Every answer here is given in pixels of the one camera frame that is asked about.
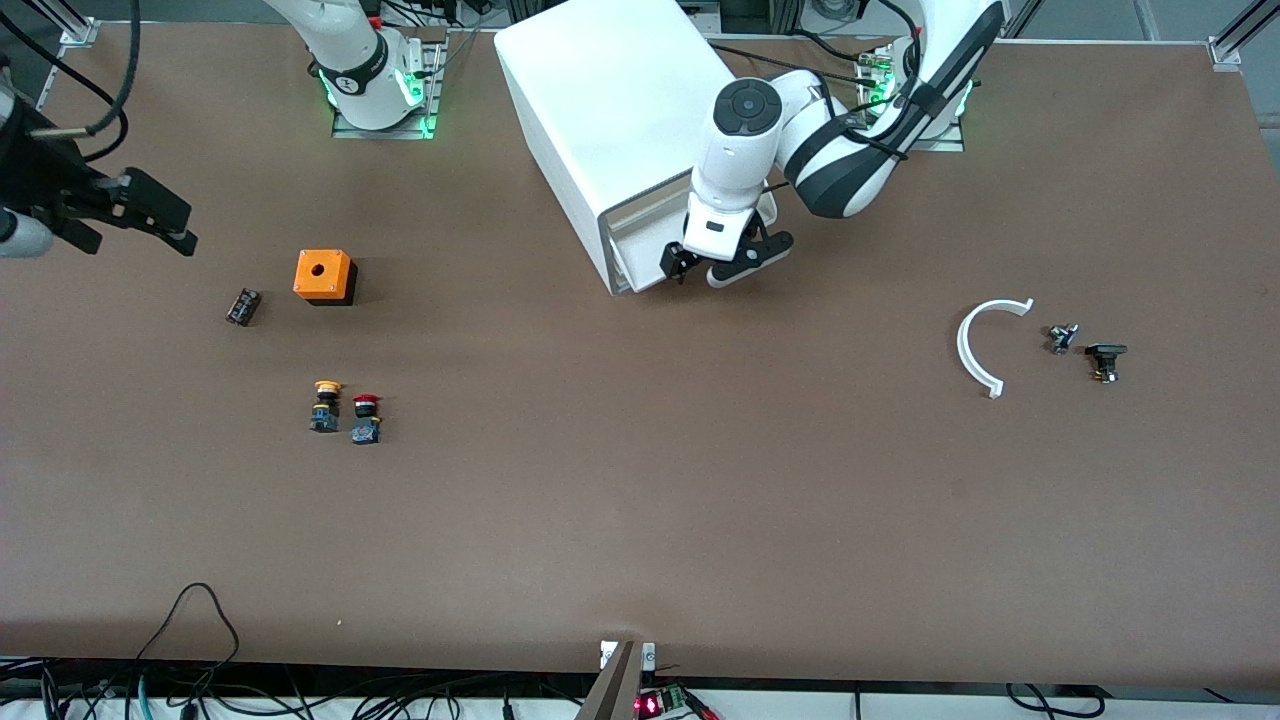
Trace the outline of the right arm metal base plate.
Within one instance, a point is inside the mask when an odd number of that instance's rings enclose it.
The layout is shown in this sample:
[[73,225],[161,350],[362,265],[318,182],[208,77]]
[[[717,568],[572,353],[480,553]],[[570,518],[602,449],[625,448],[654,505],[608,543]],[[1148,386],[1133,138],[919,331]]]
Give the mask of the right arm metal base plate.
[[403,37],[396,51],[393,79],[398,87],[397,101],[404,105],[406,114],[385,128],[366,129],[351,123],[340,113],[340,102],[332,87],[326,87],[326,100],[332,108],[332,136],[408,141],[434,138],[449,50],[451,41],[445,36],[434,40]]

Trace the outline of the orange button enclosure box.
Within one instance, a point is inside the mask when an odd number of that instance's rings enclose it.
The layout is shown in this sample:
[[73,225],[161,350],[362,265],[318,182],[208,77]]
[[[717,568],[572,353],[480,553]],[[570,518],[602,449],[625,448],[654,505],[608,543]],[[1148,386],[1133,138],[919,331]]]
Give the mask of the orange button enclosure box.
[[358,264],[339,249],[305,249],[298,252],[292,290],[316,307],[355,305]]

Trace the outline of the circuit board with red light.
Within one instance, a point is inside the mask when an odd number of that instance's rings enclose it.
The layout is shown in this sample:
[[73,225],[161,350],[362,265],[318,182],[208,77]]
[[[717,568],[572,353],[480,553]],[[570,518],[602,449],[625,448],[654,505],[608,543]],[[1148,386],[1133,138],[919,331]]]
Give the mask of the circuit board with red light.
[[681,684],[643,691],[634,708],[636,720],[722,720],[713,708]]

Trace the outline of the white curved plastic piece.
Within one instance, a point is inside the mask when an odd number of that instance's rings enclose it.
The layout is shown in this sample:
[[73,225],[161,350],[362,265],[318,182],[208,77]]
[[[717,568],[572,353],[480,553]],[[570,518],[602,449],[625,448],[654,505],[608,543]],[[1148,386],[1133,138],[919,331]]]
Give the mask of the white curved plastic piece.
[[1025,299],[1023,301],[1016,301],[1014,299],[992,299],[975,305],[963,318],[957,327],[955,336],[957,359],[966,374],[986,388],[988,398],[1000,398],[1004,395],[1005,383],[998,377],[991,374],[977,357],[972,347],[972,327],[975,319],[984,313],[1001,311],[1014,316],[1025,316],[1034,307],[1034,299]]

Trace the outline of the aluminium frame rail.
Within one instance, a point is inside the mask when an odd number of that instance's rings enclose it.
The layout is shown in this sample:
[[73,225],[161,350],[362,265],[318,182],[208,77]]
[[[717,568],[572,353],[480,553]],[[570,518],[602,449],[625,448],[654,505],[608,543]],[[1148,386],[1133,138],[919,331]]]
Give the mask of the aluminium frame rail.
[[60,31],[59,44],[68,47],[88,47],[97,36],[99,23],[82,14],[70,0],[22,0]]
[[1210,37],[1213,63],[1238,64],[1240,51],[1276,19],[1280,19],[1280,0],[1249,0],[1217,35]]

